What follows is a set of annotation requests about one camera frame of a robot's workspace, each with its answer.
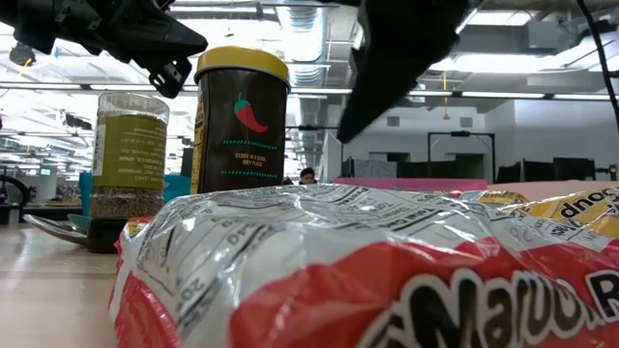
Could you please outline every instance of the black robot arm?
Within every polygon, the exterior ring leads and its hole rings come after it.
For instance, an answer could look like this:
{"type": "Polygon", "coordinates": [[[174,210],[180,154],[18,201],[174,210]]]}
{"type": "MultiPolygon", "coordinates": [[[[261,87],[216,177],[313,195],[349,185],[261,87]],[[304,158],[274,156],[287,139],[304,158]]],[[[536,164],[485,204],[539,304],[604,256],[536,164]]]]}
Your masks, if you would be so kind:
{"type": "Polygon", "coordinates": [[[165,14],[172,2],[0,0],[0,21],[15,28],[16,40],[43,53],[64,39],[94,55],[106,50],[123,63],[134,60],[163,96],[175,98],[192,71],[188,57],[207,42],[165,14]]]}
{"type": "MultiPolygon", "coordinates": [[[[480,0],[319,0],[360,8],[367,39],[357,80],[339,123],[348,142],[393,107],[457,42],[456,28],[480,0]]],[[[147,69],[162,95],[174,98],[206,40],[166,15],[173,0],[0,0],[0,20],[15,38],[49,53],[61,38],[92,54],[147,69]]]]}
{"type": "Polygon", "coordinates": [[[347,143],[417,85],[445,58],[456,30],[479,0],[320,0],[357,5],[366,46],[352,95],[339,121],[347,143]]]}

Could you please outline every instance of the seasoning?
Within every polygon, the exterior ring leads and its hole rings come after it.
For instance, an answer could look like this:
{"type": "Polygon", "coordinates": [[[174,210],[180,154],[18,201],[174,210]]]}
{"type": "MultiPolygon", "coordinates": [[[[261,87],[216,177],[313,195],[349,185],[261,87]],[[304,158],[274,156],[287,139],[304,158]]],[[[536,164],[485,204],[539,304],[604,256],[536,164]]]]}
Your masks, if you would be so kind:
{"type": "Polygon", "coordinates": [[[93,248],[110,249],[124,220],[151,217],[163,206],[169,107],[155,98],[109,93],[100,96],[97,116],[89,240],[105,243],[93,248]]]}
{"type": "Polygon", "coordinates": [[[192,194],[281,185],[288,68],[256,49],[218,47],[198,60],[192,194]]]}

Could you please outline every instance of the cable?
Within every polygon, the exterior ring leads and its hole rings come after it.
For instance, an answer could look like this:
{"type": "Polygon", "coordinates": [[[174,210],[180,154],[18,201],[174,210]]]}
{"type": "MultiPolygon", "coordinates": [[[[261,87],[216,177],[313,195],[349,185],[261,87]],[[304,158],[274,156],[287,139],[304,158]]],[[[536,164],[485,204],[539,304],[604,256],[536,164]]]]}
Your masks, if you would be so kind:
{"type": "Polygon", "coordinates": [[[589,29],[591,30],[591,36],[593,37],[593,41],[596,43],[596,48],[598,49],[598,56],[600,57],[600,66],[602,67],[602,77],[604,78],[604,84],[606,85],[608,96],[610,97],[610,104],[612,105],[612,109],[615,112],[617,131],[619,131],[619,103],[617,102],[615,90],[612,87],[612,80],[610,79],[608,63],[606,62],[606,53],[604,52],[604,45],[602,44],[602,39],[600,38],[600,32],[598,31],[596,23],[593,20],[593,16],[585,5],[584,0],[576,0],[576,3],[578,4],[578,7],[580,8],[580,11],[584,15],[584,17],[587,19],[587,24],[589,25],[589,29]]]}

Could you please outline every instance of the wooden table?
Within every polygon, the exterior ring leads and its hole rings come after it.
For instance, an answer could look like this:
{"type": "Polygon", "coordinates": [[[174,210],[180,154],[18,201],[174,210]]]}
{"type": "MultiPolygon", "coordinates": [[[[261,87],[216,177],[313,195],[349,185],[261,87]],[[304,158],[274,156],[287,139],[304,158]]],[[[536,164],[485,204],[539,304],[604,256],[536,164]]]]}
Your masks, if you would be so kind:
{"type": "Polygon", "coordinates": [[[27,224],[0,227],[2,346],[115,347],[106,307],[116,259],[27,224]]]}

